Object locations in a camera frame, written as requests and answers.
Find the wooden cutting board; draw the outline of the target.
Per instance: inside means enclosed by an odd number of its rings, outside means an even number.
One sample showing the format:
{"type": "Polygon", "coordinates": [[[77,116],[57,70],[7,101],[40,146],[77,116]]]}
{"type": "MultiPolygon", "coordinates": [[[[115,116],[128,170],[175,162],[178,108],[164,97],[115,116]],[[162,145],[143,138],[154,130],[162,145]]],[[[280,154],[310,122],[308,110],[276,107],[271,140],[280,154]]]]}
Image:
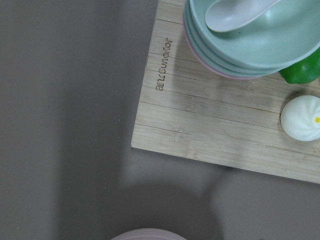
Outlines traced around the wooden cutting board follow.
{"type": "Polygon", "coordinates": [[[295,97],[319,96],[320,82],[288,84],[278,73],[238,80],[209,71],[186,42],[184,5],[158,2],[131,146],[319,183],[319,141],[288,136],[280,112],[295,97]]]}

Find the stacked green bowls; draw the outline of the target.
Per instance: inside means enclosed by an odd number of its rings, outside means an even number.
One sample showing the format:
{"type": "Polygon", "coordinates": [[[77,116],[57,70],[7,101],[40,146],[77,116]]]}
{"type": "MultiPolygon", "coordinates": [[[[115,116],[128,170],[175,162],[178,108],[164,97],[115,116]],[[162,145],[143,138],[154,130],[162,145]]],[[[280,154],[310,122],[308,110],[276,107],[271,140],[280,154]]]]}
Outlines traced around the stacked green bowls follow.
{"type": "Polygon", "coordinates": [[[299,62],[320,46],[320,2],[282,0],[253,22],[214,32],[205,22],[212,0],[187,0],[185,32],[197,57],[230,78],[269,75],[299,62]]]}

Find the white ceramic spoon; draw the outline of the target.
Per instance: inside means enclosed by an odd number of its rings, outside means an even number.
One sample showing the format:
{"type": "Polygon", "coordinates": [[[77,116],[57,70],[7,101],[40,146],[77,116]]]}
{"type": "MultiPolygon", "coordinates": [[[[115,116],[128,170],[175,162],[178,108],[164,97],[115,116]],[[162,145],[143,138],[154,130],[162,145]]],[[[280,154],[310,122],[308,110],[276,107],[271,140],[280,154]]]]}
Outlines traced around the white ceramic spoon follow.
{"type": "Polygon", "coordinates": [[[205,23],[214,32],[230,32],[251,23],[278,3],[278,0],[217,0],[208,7],[205,23]]]}

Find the white garlic bulb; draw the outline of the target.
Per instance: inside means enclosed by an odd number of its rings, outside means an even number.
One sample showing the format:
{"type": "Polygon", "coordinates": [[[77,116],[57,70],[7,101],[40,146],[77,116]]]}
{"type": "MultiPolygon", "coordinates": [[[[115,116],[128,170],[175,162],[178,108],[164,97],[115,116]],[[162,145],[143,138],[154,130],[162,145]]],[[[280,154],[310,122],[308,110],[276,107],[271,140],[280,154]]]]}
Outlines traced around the white garlic bulb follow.
{"type": "Polygon", "coordinates": [[[283,130],[292,138],[310,142],[320,138],[320,98],[298,96],[289,101],[280,114],[283,130]]]}

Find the green lime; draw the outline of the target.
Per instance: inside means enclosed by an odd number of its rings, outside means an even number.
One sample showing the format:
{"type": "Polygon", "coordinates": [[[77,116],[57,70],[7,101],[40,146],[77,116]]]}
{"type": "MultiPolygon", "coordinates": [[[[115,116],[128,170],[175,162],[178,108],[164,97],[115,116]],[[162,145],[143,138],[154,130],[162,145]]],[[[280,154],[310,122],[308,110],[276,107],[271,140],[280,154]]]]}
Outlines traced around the green lime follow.
{"type": "Polygon", "coordinates": [[[289,84],[307,84],[320,76],[320,49],[305,59],[284,68],[280,75],[289,84]]]}

